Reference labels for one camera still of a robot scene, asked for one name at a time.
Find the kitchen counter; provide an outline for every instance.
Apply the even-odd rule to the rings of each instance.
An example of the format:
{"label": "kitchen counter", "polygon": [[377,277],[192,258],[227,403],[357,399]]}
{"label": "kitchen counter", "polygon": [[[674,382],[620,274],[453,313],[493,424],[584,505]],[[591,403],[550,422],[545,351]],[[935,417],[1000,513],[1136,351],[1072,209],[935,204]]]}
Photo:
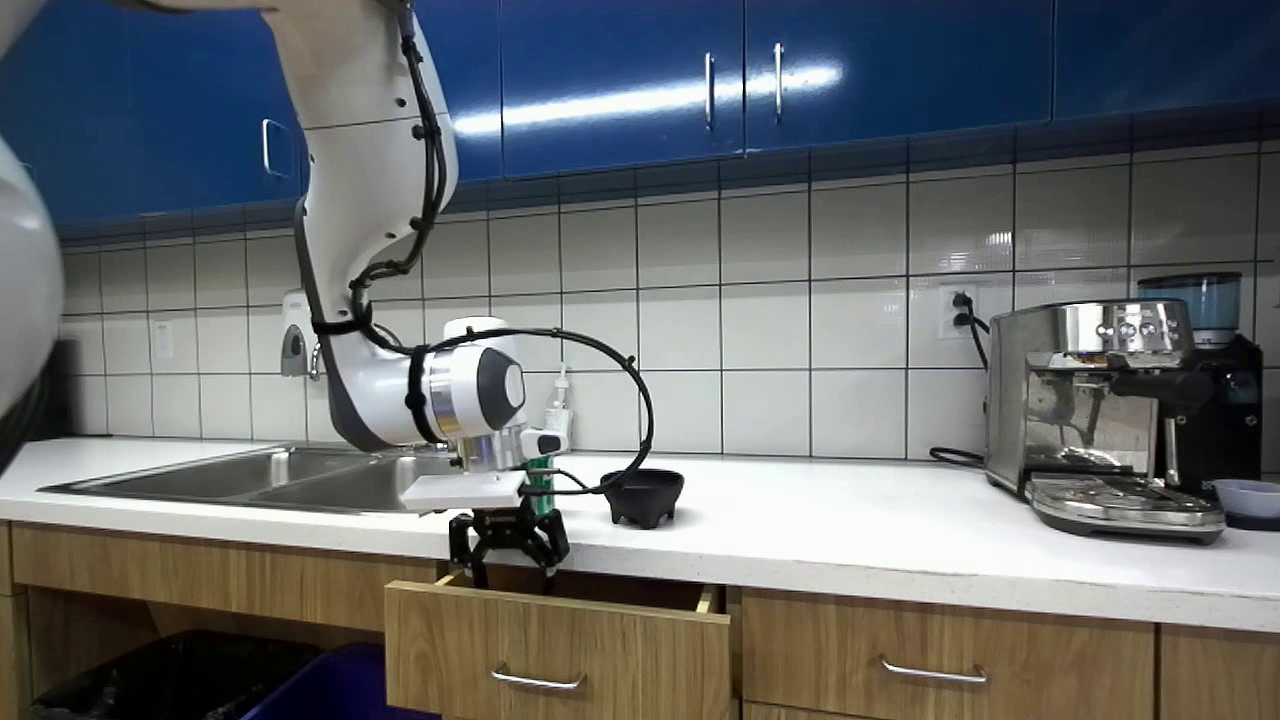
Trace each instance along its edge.
{"label": "kitchen counter", "polygon": [[[0,522],[366,557],[447,557],[447,518],[262,513],[52,496],[46,484],[130,476],[258,452],[258,446],[43,441],[0,480]],[[624,458],[564,458],[594,480]],[[564,496],[568,573],[730,587],[1012,608],[1096,622],[1280,633],[1280,531],[1226,529],[1215,546],[1101,540],[1045,529],[975,469],[697,461],[674,525],[606,525],[599,496]]]}

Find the sink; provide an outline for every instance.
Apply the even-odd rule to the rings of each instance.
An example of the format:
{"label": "sink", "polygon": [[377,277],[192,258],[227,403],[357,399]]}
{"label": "sink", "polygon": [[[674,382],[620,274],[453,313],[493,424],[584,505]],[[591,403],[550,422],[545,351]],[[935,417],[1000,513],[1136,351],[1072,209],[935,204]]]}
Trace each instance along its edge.
{"label": "sink", "polygon": [[270,458],[277,452],[121,480],[76,480],[43,493],[297,513],[399,513],[399,452],[292,447],[284,463]]}

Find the espresso machine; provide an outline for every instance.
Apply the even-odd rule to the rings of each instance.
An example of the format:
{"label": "espresso machine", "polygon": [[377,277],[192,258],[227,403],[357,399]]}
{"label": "espresso machine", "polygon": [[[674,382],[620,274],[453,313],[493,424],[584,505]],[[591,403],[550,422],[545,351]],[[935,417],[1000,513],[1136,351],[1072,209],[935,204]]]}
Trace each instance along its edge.
{"label": "espresso machine", "polygon": [[1215,540],[1167,438],[1202,408],[1175,296],[1045,304],[993,326],[988,480],[1067,531]]}

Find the cabinet handle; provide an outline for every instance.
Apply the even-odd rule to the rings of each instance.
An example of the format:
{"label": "cabinet handle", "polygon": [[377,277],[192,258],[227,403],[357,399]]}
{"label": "cabinet handle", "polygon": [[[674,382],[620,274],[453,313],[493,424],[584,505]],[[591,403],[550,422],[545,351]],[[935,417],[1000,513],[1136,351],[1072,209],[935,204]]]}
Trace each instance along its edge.
{"label": "cabinet handle", "polygon": [[262,115],[262,122],[254,125],[254,150],[262,151],[262,171],[268,171],[268,177],[284,177],[284,171],[270,165],[270,157],[277,157],[277,151],[270,151],[270,127],[284,133],[284,125],[270,122],[270,115]]}
{"label": "cabinet handle", "polygon": [[584,690],[584,675],[574,675],[574,682],[514,675],[514,672],[508,672],[508,665],[493,667],[486,675],[495,683],[560,694],[560,696],[574,696]]}
{"label": "cabinet handle", "polygon": [[715,127],[715,54],[704,54],[704,125]]}
{"label": "cabinet handle", "polygon": [[912,665],[894,665],[888,658],[879,658],[879,667],[888,675],[908,675],[908,682],[931,682],[931,683],[965,683],[965,690],[988,690],[988,672],[971,667],[971,672],[931,672],[931,667],[912,667]]}
{"label": "cabinet handle", "polygon": [[773,122],[786,115],[786,47],[773,43]]}

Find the blue upper cabinet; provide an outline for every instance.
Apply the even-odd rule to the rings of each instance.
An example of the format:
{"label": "blue upper cabinet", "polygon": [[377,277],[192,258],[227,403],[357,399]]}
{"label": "blue upper cabinet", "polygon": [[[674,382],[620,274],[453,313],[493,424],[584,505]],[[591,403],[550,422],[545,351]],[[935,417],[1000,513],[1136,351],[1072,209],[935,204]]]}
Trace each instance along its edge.
{"label": "blue upper cabinet", "polygon": [[747,0],[747,150],[1049,115],[1045,0]]}
{"label": "blue upper cabinet", "polygon": [[63,227],[305,188],[301,133],[254,13],[52,0],[0,64],[0,109],[0,133]]}
{"label": "blue upper cabinet", "polygon": [[502,64],[495,0],[415,0],[454,127],[459,186],[501,171]]}
{"label": "blue upper cabinet", "polygon": [[1055,115],[1280,100],[1274,0],[1058,3]]}
{"label": "blue upper cabinet", "polygon": [[736,0],[502,0],[502,177],[715,157],[741,139]]}

